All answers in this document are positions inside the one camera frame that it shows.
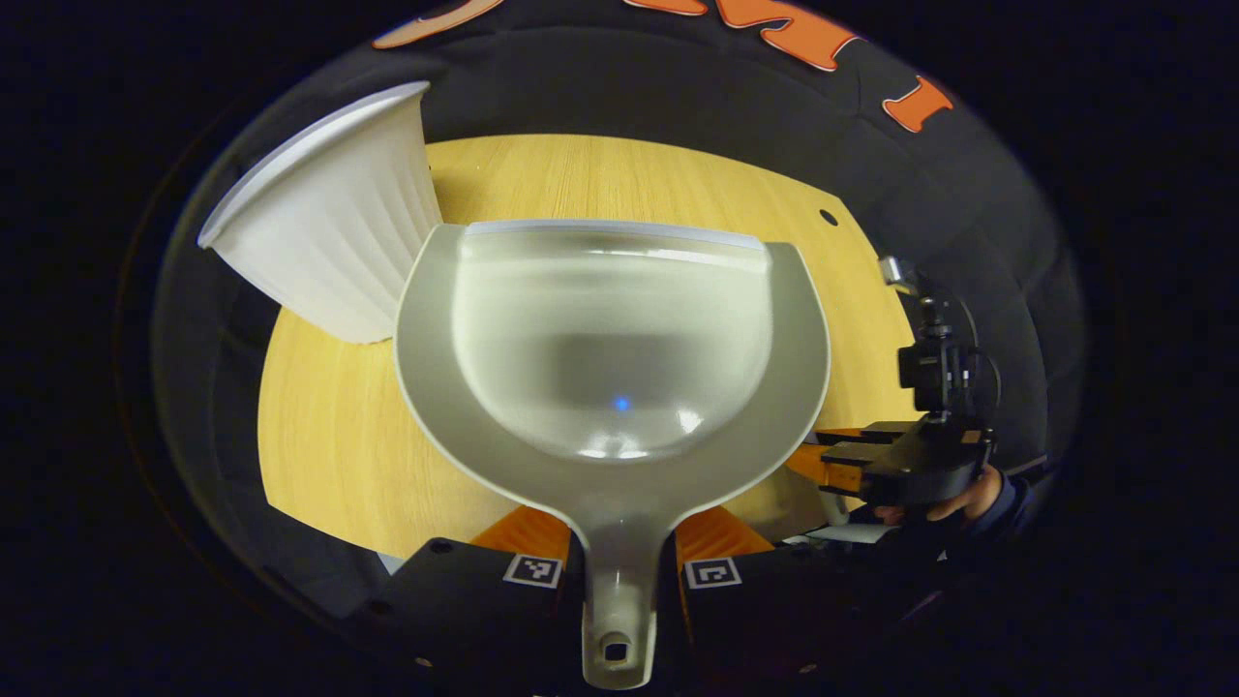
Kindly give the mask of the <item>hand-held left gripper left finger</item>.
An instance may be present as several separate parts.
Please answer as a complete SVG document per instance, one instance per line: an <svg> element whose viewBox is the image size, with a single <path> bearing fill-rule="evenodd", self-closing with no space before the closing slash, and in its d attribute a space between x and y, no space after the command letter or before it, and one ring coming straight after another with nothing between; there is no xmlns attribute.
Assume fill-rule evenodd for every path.
<svg viewBox="0 0 1239 697"><path fill-rule="evenodd" d="M584 578L570 527L517 508L473 541L429 539L356 613L356 635L432 681L576 681Z"/></svg>

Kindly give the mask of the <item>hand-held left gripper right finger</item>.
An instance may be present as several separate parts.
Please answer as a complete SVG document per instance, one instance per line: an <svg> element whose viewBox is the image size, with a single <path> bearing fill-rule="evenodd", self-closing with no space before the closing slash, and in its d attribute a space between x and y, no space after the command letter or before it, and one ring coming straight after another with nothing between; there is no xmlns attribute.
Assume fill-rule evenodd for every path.
<svg viewBox="0 0 1239 697"><path fill-rule="evenodd" d="M676 526L679 595L703 681L792 681L839 669L877 641L870 579L819 543L771 543L709 508Z"/></svg>

